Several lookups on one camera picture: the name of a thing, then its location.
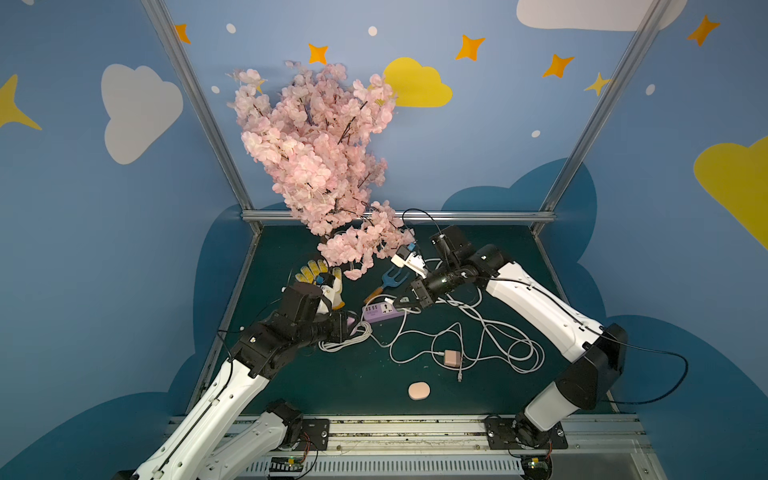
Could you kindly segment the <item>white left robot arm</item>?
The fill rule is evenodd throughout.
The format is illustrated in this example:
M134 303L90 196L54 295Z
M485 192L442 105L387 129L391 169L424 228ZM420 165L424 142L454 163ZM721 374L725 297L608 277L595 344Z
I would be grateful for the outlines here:
M256 421L222 444L230 427L297 352L321 342L343 342L360 323L337 310L291 320L273 312L245 329L208 390L170 437L134 470L115 479L233 479L257 458L279 448L307 446L303 414L284 400L268 404Z

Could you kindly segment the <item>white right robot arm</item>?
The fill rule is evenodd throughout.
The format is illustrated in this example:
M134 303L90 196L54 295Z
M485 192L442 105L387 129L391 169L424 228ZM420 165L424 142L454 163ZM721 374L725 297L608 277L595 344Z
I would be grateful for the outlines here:
M468 245L441 255L431 271L423 257L400 248L392 262L416 274L403 305L427 308L457 287L473 283L539 330L570 365L516 416L520 433L549 432L578 410L592 410L624 372L626 331L588 318L540 285L494 245Z

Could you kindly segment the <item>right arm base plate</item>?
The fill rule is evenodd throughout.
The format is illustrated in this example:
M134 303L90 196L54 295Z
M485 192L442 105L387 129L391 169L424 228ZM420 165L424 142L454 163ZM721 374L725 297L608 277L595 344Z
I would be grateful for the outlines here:
M550 430L538 430L522 415L502 417L491 414L482 420L491 450L566 450L568 441L564 429L557 423Z

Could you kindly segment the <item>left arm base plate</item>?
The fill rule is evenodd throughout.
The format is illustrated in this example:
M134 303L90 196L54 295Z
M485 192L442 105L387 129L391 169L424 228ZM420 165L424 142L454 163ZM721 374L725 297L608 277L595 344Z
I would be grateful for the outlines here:
M330 420L326 418L303 418L287 430L285 446L294 451L326 451L330 436Z

